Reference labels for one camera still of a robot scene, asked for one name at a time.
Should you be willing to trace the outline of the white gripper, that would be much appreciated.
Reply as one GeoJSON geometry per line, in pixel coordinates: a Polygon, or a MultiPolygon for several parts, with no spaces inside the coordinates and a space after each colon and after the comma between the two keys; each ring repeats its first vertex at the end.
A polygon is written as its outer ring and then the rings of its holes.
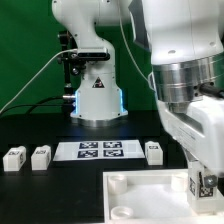
{"type": "Polygon", "coordinates": [[[224,177],[224,100],[204,96],[191,102],[184,114],[170,112],[162,101],[157,107],[165,131],[205,166],[202,185],[215,188],[216,176],[224,177]]]}

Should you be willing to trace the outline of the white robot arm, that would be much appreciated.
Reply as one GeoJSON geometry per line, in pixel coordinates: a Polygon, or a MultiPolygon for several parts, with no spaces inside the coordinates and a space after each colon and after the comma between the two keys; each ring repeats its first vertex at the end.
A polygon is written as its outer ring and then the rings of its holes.
{"type": "Polygon", "coordinates": [[[151,52],[152,86],[164,129],[217,177],[224,176],[221,0],[54,0],[53,15],[87,62],[84,82],[115,72],[113,46],[97,25],[132,24],[151,52]]]}

